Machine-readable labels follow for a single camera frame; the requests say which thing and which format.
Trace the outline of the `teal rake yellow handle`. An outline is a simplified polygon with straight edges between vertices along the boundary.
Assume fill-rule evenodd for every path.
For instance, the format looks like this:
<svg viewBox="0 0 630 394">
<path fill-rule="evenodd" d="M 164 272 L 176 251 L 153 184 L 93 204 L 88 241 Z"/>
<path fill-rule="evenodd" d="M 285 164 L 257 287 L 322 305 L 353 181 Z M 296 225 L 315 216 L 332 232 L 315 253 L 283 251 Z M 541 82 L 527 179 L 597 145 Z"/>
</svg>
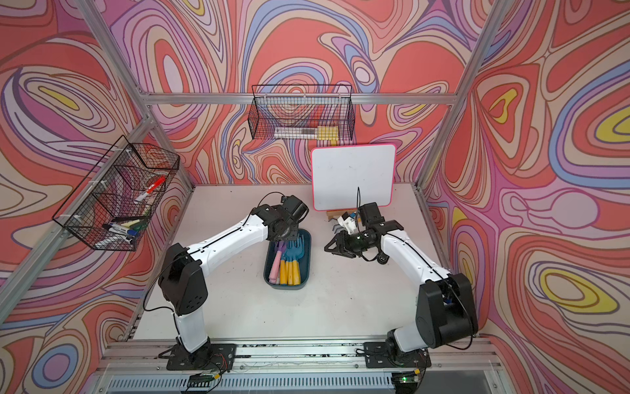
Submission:
<svg viewBox="0 0 630 394">
<path fill-rule="evenodd" d="M 294 265 L 292 261 L 285 262 L 285 272 L 286 272 L 287 285 L 293 286 L 294 285 Z"/>
<path fill-rule="evenodd" d="M 299 236 L 295 242 L 295 252 L 293 260 L 293 285 L 301 284 L 300 259 L 305 255 L 305 241 Z"/>
<path fill-rule="evenodd" d="M 287 266 L 286 266 L 286 261 L 284 259 L 282 259 L 280 262 L 280 271 L 279 271 L 278 279 L 279 279 L 280 285 L 285 286 L 288 284 Z"/>
</svg>

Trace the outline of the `blue rake yellow handle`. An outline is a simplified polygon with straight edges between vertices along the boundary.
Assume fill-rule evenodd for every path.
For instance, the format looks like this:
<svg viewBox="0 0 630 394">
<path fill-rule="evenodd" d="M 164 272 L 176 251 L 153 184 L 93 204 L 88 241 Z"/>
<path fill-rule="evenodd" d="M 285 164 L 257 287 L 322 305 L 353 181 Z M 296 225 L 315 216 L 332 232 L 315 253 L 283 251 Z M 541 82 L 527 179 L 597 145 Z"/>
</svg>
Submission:
<svg viewBox="0 0 630 394">
<path fill-rule="evenodd" d="M 340 216 L 333 220 L 332 230 L 335 234 L 338 234 L 342 231 L 346 231 L 348 234 L 351 234 L 353 224 L 354 221 L 350 216 L 347 216 L 345 218 L 343 216 Z"/>
</svg>

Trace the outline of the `purple rake pink handle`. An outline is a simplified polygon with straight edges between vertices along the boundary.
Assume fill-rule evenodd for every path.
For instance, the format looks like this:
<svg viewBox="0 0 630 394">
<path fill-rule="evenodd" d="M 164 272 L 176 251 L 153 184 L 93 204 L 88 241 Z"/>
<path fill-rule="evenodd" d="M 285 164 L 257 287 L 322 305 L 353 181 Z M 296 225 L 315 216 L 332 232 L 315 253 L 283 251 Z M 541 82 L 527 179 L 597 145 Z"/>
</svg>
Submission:
<svg viewBox="0 0 630 394">
<path fill-rule="evenodd" d="M 272 262 L 272 268 L 268 277 L 268 282 L 272 285 L 278 284 L 278 278 L 280 274 L 282 256 L 285 253 L 286 242 L 279 241 L 276 246 L 274 260 Z"/>
</svg>

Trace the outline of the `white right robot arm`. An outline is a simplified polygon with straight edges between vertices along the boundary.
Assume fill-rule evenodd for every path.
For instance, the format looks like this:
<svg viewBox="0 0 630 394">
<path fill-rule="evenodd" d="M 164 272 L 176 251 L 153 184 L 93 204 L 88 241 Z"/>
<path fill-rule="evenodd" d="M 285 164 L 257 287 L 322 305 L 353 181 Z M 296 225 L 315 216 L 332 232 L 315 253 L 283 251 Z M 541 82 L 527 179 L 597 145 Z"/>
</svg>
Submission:
<svg viewBox="0 0 630 394">
<path fill-rule="evenodd" d="M 473 339 L 478 333 L 472 284 L 464 274 L 453 274 L 431 260 L 411 240 L 404 227 L 385 219 L 375 203 L 362 205 L 357 215 L 364 226 L 348 215 L 341 218 L 342 229 L 325 246 L 327 253 L 348 259 L 369 261 L 364 253 L 372 249 L 379 264 L 394 261 L 418 286 L 413 323 L 388 334 L 393 348 L 404 353 Z"/>
</svg>

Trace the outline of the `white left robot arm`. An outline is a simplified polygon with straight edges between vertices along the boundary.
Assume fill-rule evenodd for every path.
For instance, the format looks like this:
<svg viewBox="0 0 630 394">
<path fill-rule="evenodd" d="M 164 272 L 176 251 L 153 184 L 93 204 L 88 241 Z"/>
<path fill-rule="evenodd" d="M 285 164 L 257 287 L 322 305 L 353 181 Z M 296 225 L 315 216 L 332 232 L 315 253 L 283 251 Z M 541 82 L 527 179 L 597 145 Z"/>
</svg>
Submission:
<svg viewBox="0 0 630 394">
<path fill-rule="evenodd" d="M 194 355 L 210 343 L 203 306 L 208 300 L 206 280 L 221 264 L 264 241 L 295 241 L 309 208 L 300 198 L 282 196 L 278 205 L 252 208 L 234 226 L 190 246 L 171 245 L 157 284 L 173 309 L 177 342 Z"/>
</svg>

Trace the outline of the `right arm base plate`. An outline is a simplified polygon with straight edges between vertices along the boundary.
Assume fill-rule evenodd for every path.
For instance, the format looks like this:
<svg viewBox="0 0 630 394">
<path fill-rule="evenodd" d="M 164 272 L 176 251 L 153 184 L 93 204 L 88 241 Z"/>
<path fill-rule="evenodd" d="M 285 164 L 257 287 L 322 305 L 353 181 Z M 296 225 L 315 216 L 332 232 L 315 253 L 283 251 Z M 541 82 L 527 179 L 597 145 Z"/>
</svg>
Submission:
<svg viewBox="0 0 630 394">
<path fill-rule="evenodd" d="M 359 348 L 368 369 L 428 369 L 431 358 L 426 349 L 403 352 L 392 341 L 367 341 Z"/>
</svg>

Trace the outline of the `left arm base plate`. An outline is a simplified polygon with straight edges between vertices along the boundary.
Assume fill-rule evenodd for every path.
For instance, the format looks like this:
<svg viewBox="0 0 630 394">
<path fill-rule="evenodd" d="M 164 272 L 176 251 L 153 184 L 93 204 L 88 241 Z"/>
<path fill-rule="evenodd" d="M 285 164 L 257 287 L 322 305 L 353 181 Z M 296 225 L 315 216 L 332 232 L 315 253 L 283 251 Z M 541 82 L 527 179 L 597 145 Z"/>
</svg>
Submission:
<svg viewBox="0 0 630 394">
<path fill-rule="evenodd" d="M 229 372 L 236 359 L 236 344 L 207 343 L 189 353 L 182 344 L 175 344 L 167 357 L 167 370 L 191 371 L 219 369 Z"/>
</svg>

